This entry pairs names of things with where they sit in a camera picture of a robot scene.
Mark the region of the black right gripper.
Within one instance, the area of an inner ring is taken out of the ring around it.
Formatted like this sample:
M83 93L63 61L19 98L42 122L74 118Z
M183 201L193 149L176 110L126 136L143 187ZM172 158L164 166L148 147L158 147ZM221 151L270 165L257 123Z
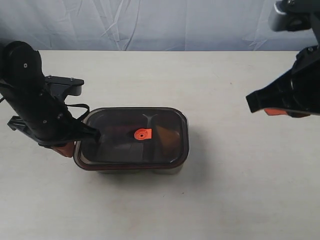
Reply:
M291 69L266 87L246 96L251 113L305 118L320 114L320 47L306 47Z

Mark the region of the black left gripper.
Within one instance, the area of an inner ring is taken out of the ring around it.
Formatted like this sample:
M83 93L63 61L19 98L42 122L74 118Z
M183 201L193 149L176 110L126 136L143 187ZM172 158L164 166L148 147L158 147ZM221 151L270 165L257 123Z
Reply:
M59 100L53 103L26 103L7 100L16 112L7 125L13 131L20 131L38 145L50 148L58 154L72 158L74 142L83 140L100 140L100 131L83 123L89 115L90 108L84 103L65 104ZM84 108L86 112L74 118L68 107Z

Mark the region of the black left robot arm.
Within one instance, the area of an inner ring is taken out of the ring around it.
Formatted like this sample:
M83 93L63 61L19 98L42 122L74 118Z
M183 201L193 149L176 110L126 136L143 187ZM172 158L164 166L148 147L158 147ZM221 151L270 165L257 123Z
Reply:
M89 106L77 104L86 112L75 118L65 103L67 96L81 94L83 84L78 78L45 76L39 51L28 43L1 41L0 93L16 112L8 126L39 146L72 157L75 142L100 140L100 131L83 123Z

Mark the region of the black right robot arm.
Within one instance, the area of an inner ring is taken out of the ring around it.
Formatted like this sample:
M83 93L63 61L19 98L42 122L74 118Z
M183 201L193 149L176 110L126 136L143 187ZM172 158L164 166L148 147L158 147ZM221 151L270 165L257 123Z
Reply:
M312 29L320 38L320 14L274 10L268 19L274 32ZM269 85L246 96L251 113L303 118L320 113L320 46L309 46L296 55L292 67Z

